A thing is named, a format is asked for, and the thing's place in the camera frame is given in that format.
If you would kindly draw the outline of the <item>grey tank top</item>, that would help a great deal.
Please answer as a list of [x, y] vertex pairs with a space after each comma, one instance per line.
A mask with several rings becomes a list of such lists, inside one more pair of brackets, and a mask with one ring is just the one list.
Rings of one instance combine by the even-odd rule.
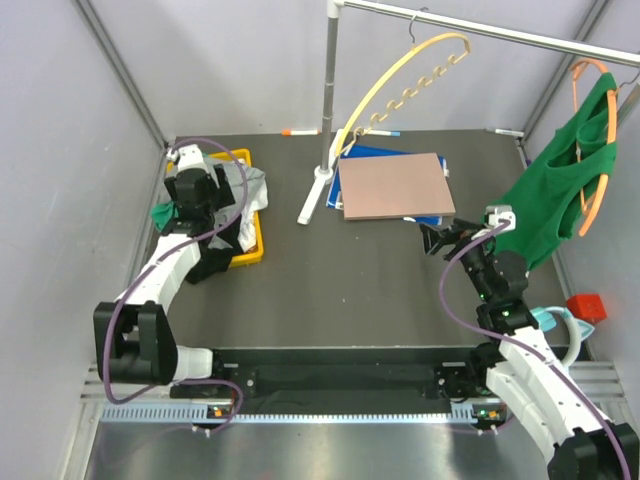
[[[215, 214], [215, 225], [224, 225], [237, 212], [236, 203], [243, 196], [243, 181], [239, 169], [233, 161], [224, 161], [212, 157], [205, 157], [205, 163], [212, 174], [224, 173], [231, 187], [232, 200], [229, 206], [222, 207]], [[256, 212], [268, 207], [268, 190], [266, 174], [254, 167], [249, 167], [244, 160], [240, 160], [245, 172], [248, 196], [242, 210], [240, 220], [236, 223], [239, 228], [237, 234], [232, 233], [232, 227], [222, 231], [209, 241], [209, 249], [236, 250], [236, 255], [246, 253], [257, 245], [257, 227], [254, 221]]]

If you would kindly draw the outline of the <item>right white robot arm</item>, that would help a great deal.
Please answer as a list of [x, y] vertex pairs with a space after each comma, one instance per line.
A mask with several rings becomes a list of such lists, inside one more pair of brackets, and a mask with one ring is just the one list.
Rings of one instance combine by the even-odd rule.
[[614, 423], [570, 377], [524, 301], [526, 260], [495, 249], [511, 225], [455, 220], [445, 229], [420, 227], [425, 253], [450, 247], [447, 265], [462, 265], [481, 301], [471, 328], [488, 340], [470, 356], [467, 384], [507, 405], [541, 452], [549, 478], [636, 479], [637, 433]]

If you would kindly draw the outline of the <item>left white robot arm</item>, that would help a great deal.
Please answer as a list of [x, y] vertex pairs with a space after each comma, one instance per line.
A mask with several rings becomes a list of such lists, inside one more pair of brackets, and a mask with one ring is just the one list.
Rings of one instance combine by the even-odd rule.
[[156, 250], [114, 301], [93, 313], [98, 374], [108, 386], [168, 385], [176, 379], [179, 348], [166, 311], [192, 270], [204, 269], [211, 239], [232, 226], [248, 200], [244, 165], [235, 163], [241, 194], [232, 195], [222, 167], [187, 167], [165, 181], [171, 217], [160, 230]]

